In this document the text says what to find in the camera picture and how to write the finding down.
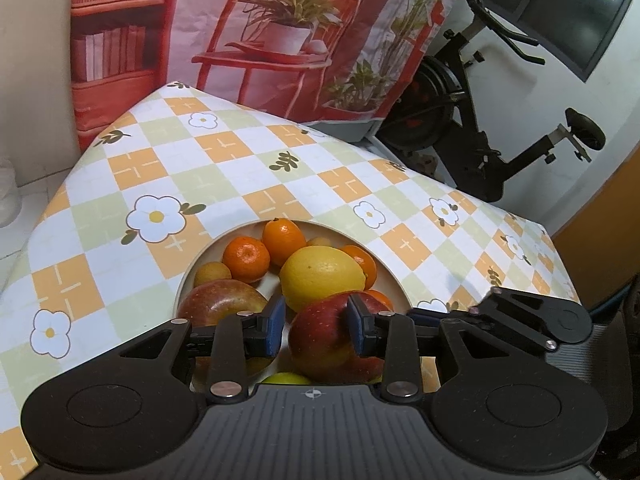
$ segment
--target printed fabric backdrop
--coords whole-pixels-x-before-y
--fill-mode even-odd
[[[168,80],[299,123],[384,118],[454,0],[72,0],[82,148]]]

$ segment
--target window frame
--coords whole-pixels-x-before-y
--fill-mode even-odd
[[[557,57],[569,70],[571,70],[571,72],[577,75],[581,81],[586,82],[593,70],[602,59],[602,56],[604,56],[604,53],[607,51],[611,41],[620,28],[620,23],[622,23],[622,20],[625,17],[626,12],[628,11],[628,8],[633,0],[622,0],[618,11],[613,17],[610,27],[607,30],[607,33],[600,41],[600,44],[591,56],[591,59],[589,60],[585,68],[578,66],[577,63],[575,63],[567,54],[562,52],[562,50],[556,47],[550,40],[542,36],[532,27],[529,27],[529,25],[527,25],[526,23],[520,21],[520,18],[529,5],[530,1],[531,0],[521,0],[518,4],[518,7],[513,12],[504,9],[497,4],[494,4],[491,0],[484,0],[484,4],[486,8],[491,12],[498,14],[500,17],[504,18],[515,27],[518,27],[528,36],[536,38],[540,42],[541,46],[546,48],[553,56]]]

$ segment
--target beige wall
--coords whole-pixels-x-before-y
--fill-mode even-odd
[[[18,185],[73,166],[70,0],[0,0],[0,150]]]

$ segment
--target exercise bike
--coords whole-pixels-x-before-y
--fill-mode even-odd
[[[492,30],[511,50],[527,62],[544,65],[541,57],[521,51],[515,44],[538,46],[534,38],[504,27],[485,8],[482,0],[466,0],[474,19],[461,32],[446,30],[449,40],[434,56],[425,56],[414,80],[392,107],[376,137],[410,168],[414,153],[433,146],[456,187],[485,202],[500,200],[504,183],[527,166],[545,157],[547,164],[556,160],[551,149],[568,139],[580,160],[591,162],[585,146],[601,150],[606,136],[587,116],[572,108],[565,110],[567,126],[559,124],[551,133],[534,142],[509,162],[489,146],[486,133],[478,127],[466,69],[483,62],[480,52],[465,62],[461,51],[484,28]],[[458,110],[462,124],[454,120]]]

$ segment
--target screw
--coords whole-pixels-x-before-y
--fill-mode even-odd
[[[242,392],[242,386],[233,381],[220,381],[219,383],[213,383],[209,391],[217,397],[235,397]]]
[[[389,384],[386,390],[394,397],[411,397],[418,393],[418,386],[409,381],[396,381]]]

